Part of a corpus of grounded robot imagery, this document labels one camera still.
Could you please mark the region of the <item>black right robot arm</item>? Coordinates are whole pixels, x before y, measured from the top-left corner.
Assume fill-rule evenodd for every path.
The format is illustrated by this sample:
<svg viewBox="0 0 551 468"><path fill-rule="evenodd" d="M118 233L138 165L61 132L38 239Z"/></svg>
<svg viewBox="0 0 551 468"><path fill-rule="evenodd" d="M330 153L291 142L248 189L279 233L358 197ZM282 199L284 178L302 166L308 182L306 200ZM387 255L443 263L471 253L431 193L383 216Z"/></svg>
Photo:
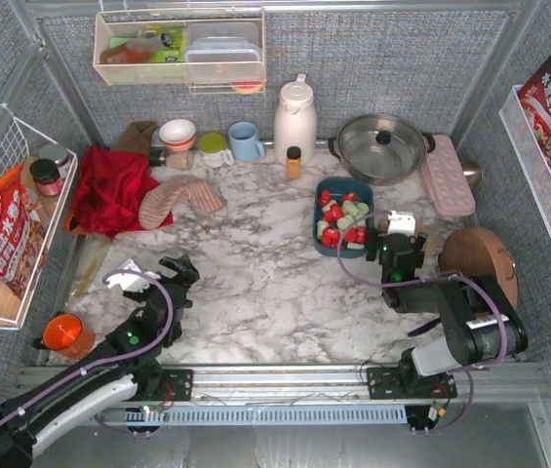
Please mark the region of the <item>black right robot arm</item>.
<svg viewBox="0 0 551 468"><path fill-rule="evenodd" d="M444 335L402 353L400 386L409 391L448 376L448 372L491 362L528 349L529 338L496 278L452 274L422 280L424 234L369 231L366 260L381 266L382 297L400 314L433 313Z"/></svg>

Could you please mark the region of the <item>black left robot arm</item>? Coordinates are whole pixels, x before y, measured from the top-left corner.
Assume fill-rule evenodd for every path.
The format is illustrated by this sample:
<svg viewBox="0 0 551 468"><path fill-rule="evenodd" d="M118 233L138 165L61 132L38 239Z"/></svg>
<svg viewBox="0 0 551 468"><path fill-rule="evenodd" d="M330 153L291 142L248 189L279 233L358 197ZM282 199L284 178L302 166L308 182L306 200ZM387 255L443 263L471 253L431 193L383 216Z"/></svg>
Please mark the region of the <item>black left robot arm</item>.
<svg viewBox="0 0 551 468"><path fill-rule="evenodd" d="M29 467L73 428L123 402L148 401L165 410L191 395L189 370L164 370L158 361L182 334L200 274L187 255L163 257L174 271L141 271L132 261L102 281L119 287L137 308L84 358L35 388L0 403L0 467Z"/></svg>

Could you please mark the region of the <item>teal plastic storage basket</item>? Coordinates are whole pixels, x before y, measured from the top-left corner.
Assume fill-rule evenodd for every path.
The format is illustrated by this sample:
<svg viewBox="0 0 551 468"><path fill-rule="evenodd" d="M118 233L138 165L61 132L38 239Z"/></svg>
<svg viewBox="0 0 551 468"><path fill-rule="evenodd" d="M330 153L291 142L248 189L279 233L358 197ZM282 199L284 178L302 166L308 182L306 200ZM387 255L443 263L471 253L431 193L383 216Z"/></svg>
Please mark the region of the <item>teal plastic storage basket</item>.
<svg viewBox="0 0 551 468"><path fill-rule="evenodd" d="M336 257L337 243L341 242L343 258L363 256L373 220L361 217L373 209L374 193L368 184L346 177L321 180L316 187L312 227L316 250Z"/></svg>

